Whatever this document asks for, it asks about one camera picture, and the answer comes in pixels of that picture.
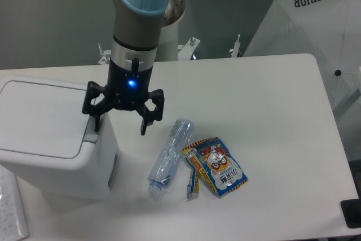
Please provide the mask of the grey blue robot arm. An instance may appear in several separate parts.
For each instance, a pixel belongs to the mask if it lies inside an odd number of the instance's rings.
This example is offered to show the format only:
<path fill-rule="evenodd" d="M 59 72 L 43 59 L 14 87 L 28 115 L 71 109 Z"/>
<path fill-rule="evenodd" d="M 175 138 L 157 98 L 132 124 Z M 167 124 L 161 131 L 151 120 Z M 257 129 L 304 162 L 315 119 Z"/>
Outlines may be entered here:
<path fill-rule="evenodd" d="M 116 17 L 107 83 L 87 84 L 82 112 L 94 119 L 98 130 L 108 111 L 136 111 L 143 119 L 140 132 L 144 134 L 164 111 L 163 91 L 148 87 L 169 0 L 112 1 Z"/>

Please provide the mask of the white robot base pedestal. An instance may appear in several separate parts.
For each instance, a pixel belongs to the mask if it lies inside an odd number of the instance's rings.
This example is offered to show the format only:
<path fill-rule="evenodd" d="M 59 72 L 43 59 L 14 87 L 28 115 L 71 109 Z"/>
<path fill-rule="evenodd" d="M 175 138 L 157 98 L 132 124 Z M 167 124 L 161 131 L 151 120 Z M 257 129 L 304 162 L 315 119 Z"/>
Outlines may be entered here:
<path fill-rule="evenodd" d="M 178 26 L 185 9 L 185 0 L 169 0 L 156 53 L 157 62 L 178 60 Z"/>

